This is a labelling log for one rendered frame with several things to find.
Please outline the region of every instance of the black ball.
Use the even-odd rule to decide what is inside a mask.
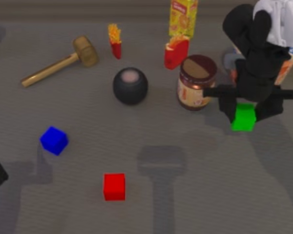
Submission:
[[[136,105],[147,96],[148,81],[142,71],[128,67],[115,76],[113,91],[116,98],[122,103]]]

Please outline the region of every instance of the yellow box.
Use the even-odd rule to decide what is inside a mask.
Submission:
[[[196,14],[199,0],[171,0],[169,35],[183,34],[192,38],[194,35]]]

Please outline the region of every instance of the jar label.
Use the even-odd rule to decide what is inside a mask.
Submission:
[[[210,101],[209,97],[203,97],[202,89],[191,89],[185,86],[180,79],[178,79],[178,98],[189,107],[203,107]]]

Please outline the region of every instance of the jar lid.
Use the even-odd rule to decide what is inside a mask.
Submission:
[[[183,60],[180,71],[194,83],[208,82],[217,73],[217,65],[209,57],[191,55]]]

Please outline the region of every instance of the gray tabletop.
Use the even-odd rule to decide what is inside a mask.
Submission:
[[[163,66],[166,22],[119,24],[121,60],[107,23],[1,25],[0,161],[10,180],[0,187],[0,234],[293,234],[293,101],[253,132],[232,133],[216,100],[197,113],[178,104],[178,69]],[[100,64],[21,87],[80,35]],[[190,54],[220,65],[229,45],[221,22],[200,21]],[[127,66],[150,83],[135,107],[112,93]],[[59,157],[39,146],[50,125],[69,136]],[[126,174],[125,202],[104,201],[104,173]]]

